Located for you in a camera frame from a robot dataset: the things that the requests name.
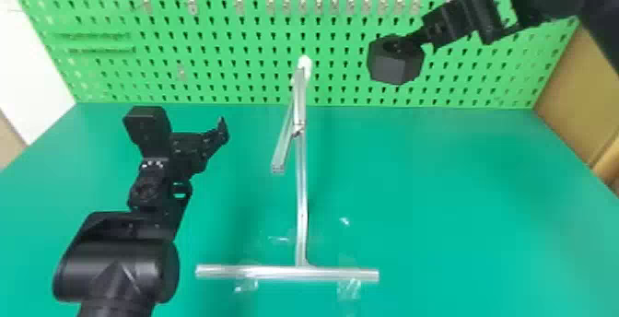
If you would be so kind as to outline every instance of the t-shaped metal frame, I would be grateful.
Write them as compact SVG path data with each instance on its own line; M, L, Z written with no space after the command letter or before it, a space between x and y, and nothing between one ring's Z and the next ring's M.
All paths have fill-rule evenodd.
M292 80L293 98L271 161L273 173L283 173L293 140L296 141L297 243L294 266L198 264L198 278L252 278L280 281L379 281L376 269L313 266L308 262L308 185L306 142L306 89L311 78L311 59L301 56Z

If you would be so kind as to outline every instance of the green pegboard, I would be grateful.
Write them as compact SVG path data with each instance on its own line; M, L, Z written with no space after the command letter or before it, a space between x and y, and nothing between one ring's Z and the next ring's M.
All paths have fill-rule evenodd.
M399 88L369 80L368 43L417 29L445 1L19 0L77 101L287 103L305 53L309 104L532 107L574 19L427 49L422 75ZM498 7L513 23L509 1Z

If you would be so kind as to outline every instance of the green tabletop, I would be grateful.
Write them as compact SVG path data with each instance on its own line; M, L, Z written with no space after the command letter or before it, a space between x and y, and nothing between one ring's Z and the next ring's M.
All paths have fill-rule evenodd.
M52 276L89 212L125 210L140 160L128 105L78 105L0 173L5 316L73 316ZM293 264L294 161L270 174L284 107L167 106L176 131L226 116L193 178L181 282L154 316L619 315L619 204L533 113L309 108L309 261L380 283L198 281L194 266Z

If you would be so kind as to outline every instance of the black robotic arm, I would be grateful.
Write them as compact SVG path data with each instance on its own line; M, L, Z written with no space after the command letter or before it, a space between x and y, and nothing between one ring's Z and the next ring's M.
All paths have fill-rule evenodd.
M491 44L523 29L578 16L615 70L619 70L619 0L510 0L518 20L504 27L495 0L453 0L422 17L421 29L404 37L389 35L369 45L368 69L374 80L401 85L421 73L430 43L439 49L477 32Z
M90 214L53 279L58 300L80 302L80 317L148 317L179 282L174 238L192 196L191 177L228 141L223 118L206 133L172 133L160 107L134 107L123 119L143 159L129 212Z

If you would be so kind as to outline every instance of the white wall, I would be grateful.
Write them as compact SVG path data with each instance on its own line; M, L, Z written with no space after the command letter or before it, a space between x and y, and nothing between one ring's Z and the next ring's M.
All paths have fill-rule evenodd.
M74 105L17 0L0 0L0 111L31 144Z

